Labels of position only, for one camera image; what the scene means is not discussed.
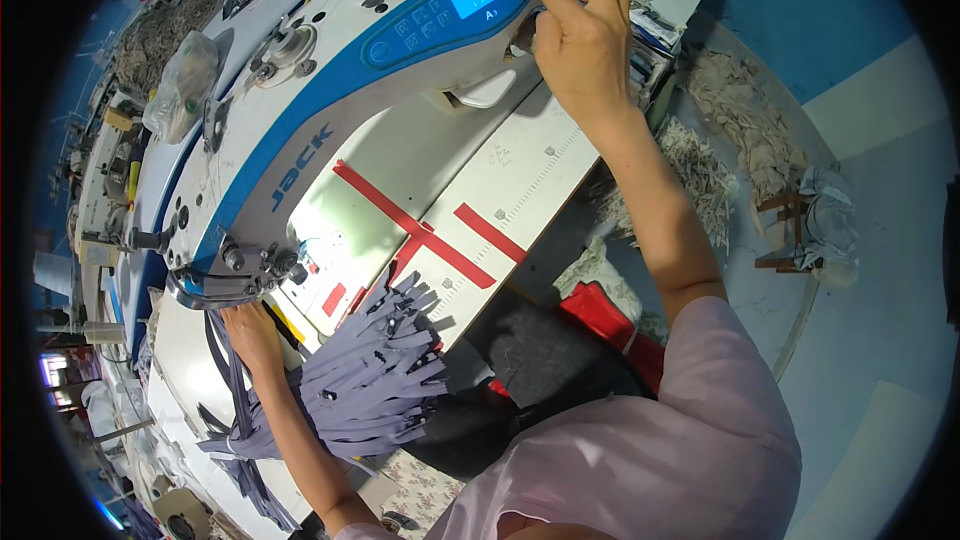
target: forearm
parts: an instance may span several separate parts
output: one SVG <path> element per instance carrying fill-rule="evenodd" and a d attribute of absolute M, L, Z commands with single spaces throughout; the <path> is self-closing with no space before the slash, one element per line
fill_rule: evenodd
<path fill-rule="evenodd" d="M 625 107 L 583 131 L 620 188 L 667 321 L 697 296 L 726 299 L 714 248 L 642 112 Z"/>
<path fill-rule="evenodd" d="M 330 537 L 349 524 L 379 525 L 378 517 L 351 487 L 340 462 L 324 449 L 307 425 L 282 373 L 257 373 L 253 388 L 283 462 Z"/>

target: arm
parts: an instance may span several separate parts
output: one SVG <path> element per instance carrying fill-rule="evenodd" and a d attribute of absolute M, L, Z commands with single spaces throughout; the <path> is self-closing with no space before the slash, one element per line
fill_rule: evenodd
<path fill-rule="evenodd" d="M 543 79 L 609 166 L 667 322 L 727 295 L 707 234 L 627 96 L 630 0 L 541 0 L 534 56 Z"/>
<path fill-rule="evenodd" d="M 273 319 L 256 302 L 224 308 L 221 313 L 233 350 L 249 368 L 283 462 L 327 533 L 336 537 L 350 524 L 379 527 L 378 517 L 354 492 L 339 461 L 324 449 L 294 400 Z"/>

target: sleeve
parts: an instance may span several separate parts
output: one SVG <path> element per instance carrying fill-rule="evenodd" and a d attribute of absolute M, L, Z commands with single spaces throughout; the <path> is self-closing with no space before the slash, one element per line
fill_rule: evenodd
<path fill-rule="evenodd" d="M 387 531 L 381 525 L 351 523 L 337 532 L 333 540 L 401 540 L 401 537 Z"/>
<path fill-rule="evenodd" d="M 663 357 L 659 402 L 722 432 L 800 460 L 780 388 L 737 314 L 702 296 L 677 315 Z"/>

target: control panel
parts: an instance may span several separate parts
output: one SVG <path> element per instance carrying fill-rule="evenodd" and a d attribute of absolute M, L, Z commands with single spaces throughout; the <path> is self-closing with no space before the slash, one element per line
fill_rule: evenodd
<path fill-rule="evenodd" d="M 389 69 L 402 61 L 499 29 L 528 0 L 410 0 L 363 47 L 364 65 Z"/>

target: pink shirt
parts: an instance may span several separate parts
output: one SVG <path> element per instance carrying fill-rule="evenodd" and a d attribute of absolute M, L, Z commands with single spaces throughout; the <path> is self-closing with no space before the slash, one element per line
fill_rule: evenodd
<path fill-rule="evenodd" d="M 615 397 L 513 439 L 425 540 L 497 540 L 514 512 L 619 540 L 783 538 L 800 446 L 770 368 L 723 300 L 685 306 L 670 332 L 659 401 Z M 396 540 L 368 523 L 335 540 Z"/>

